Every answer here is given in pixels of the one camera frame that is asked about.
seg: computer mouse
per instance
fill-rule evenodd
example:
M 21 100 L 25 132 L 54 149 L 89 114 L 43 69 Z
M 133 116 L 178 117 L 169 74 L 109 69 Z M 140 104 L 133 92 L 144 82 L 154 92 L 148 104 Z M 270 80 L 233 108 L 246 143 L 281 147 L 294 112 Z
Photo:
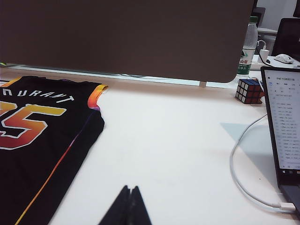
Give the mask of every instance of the computer mouse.
M 275 56 L 275 60 L 282 62 L 282 63 L 287 63 L 287 64 L 292 64 L 294 62 L 294 59 L 286 54 L 279 54 Z

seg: water bottle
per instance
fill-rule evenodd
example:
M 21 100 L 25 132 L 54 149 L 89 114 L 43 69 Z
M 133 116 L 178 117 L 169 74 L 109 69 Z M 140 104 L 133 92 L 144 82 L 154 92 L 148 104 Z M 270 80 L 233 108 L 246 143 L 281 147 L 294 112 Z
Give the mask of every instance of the water bottle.
M 240 57 L 240 62 L 238 66 L 238 74 L 247 76 L 250 71 L 253 55 L 257 45 L 257 27 L 256 23 L 258 21 L 257 16 L 251 16 L 250 22 L 248 24 L 248 29 L 246 33 L 246 38 Z

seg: basketball jersey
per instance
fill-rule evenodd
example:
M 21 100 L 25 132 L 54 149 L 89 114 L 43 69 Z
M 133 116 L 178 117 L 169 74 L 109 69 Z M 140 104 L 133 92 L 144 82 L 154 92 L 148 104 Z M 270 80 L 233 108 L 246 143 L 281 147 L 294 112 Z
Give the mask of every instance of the basketball jersey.
M 106 88 L 25 76 L 0 87 L 0 225 L 46 225 L 104 127 Z

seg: laptop bezel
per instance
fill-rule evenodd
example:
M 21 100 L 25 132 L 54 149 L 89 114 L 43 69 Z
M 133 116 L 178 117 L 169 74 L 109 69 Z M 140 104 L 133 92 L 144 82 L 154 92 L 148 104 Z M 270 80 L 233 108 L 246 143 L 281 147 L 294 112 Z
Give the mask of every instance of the laptop bezel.
M 270 136 L 271 136 L 271 143 L 272 143 L 272 150 L 273 150 L 273 158 L 274 158 L 276 177 L 277 177 L 277 184 L 278 184 L 278 186 L 300 184 L 300 174 L 296 173 L 296 171 L 299 171 L 299 170 L 286 169 L 286 171 L 293 171 L 292 174 L 289 174 L 288 172 L 283 173 L 282 172 L 283 169 L 280 169 L 280 167 L 279 167 L 278 152 L 277 152 L 273 120 L 272 120 L 272 116 L 271 116 L 271 108 L 270 108 L 270 101 L 269 101 L 269 95 L 268 95 L 268 87 L 267 87 L 267 81 L 266 81 L 266 75 L 265 75 L 266 70 L 296 72 L 296 73 L 300 73 L 300 70 L 293 69 L 293 68 L 281 68 L 281 67 L 261 67 L 262 82 L 263 82 L 264 95 L 265 95 L 265 101 L 266 101 L 266 108 L 267 108 L 267 115 L 268 115 L 268 122 L 269 122 L 269 129 L 270 129 Z

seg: bottle cap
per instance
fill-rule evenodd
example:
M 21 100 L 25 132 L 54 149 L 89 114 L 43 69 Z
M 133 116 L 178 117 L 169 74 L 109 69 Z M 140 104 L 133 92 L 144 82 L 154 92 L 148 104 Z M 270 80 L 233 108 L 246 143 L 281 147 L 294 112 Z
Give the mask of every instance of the bottle cap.
M 258 17 L 257 16 L 251 16 L 250 17 L 250 23 L 257 23 L 258 22 Z

